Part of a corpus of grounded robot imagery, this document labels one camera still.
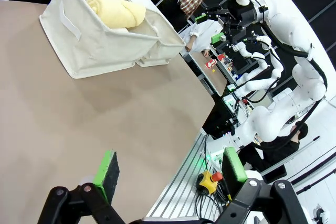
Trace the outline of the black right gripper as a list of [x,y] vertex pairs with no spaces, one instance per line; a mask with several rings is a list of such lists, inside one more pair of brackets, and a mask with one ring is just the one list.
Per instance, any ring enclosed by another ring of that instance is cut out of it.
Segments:
[[234,35],[241,32],[244,27],[255,20],[254,4],[242,6],[237,3],[228,3],[227,8],[217,6],[207,7],[206,13],[195,18],[195,23],[200,24],[207,20],[215,20],[222,26],[222,31],[211,38],[211,44],[228,42],[232,44]]

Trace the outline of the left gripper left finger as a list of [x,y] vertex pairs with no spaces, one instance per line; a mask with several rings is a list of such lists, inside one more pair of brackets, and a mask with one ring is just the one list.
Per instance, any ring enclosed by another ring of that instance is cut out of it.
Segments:
[[38,223],[79,223],[91,216],[96,223],[124,223],[111,206],[119,177],[117,153],[106,151],[92,182],[69,190],[57,186],[50,190]]

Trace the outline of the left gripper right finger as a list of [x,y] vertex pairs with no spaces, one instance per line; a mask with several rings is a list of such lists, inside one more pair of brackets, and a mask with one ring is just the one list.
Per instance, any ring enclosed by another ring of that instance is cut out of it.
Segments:
[[305,212],[291,182],[272,185],[248,178],[233,147],[224,149],[222,174],[232,197],[217,223],[245,223],[249,214],[262,213],[266,223],[307,223]]

